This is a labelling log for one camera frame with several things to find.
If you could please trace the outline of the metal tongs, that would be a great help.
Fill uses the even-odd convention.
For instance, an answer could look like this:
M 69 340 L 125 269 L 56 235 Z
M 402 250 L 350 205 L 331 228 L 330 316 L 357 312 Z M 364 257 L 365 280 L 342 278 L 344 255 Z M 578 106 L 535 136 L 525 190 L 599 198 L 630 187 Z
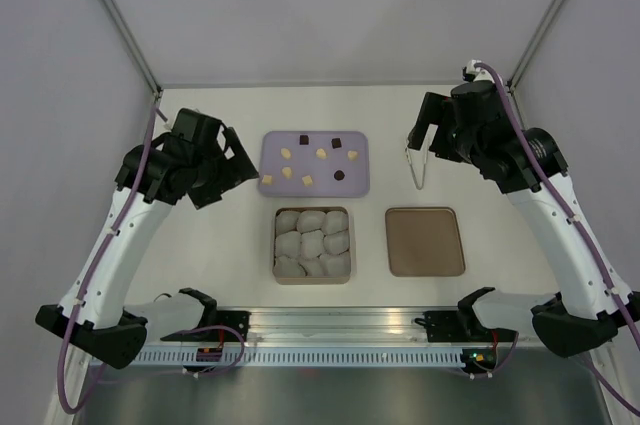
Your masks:
M 423 190 L 426 180 L 428 151 L 423 149 L 414 150 L 406 145 L 404 153 L 415 188 L 417 190 Z

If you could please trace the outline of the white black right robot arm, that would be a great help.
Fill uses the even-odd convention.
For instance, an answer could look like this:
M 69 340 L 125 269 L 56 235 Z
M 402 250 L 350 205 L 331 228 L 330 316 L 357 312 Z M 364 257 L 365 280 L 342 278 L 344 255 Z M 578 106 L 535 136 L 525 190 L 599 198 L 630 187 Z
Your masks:
M 599 348 L 627 328 L 639 336 L 639 294 L 606 258 L 578 203 L 554 138 L 523 128 L 498 72 L 481 60 L 463 69 L 449 95 L 425 94 L 407 152 L 475 167 L 520 213 L 549 264 L 558 291 L 527 295 L 483 287 L 458 303 L 459 333 L 478 340 L 491 329 L 534 336 L 557 356 Z

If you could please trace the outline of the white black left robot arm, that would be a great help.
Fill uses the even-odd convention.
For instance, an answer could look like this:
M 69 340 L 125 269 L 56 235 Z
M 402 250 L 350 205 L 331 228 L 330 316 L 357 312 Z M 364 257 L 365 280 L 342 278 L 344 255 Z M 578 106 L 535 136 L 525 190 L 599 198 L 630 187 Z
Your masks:
M 236 131 L 221 120 L 181 109 L 171 129 L 136 146 L 116 176 L 109 216 L 78 278 L 35 322 L 115 369 L 149 341 L 185 332 L 206 341 L 218 329 L 217 302 L 193 288 L 138 306 L 125 299 L 151 239 L 184 197 L 201 209 L 257 178 Z

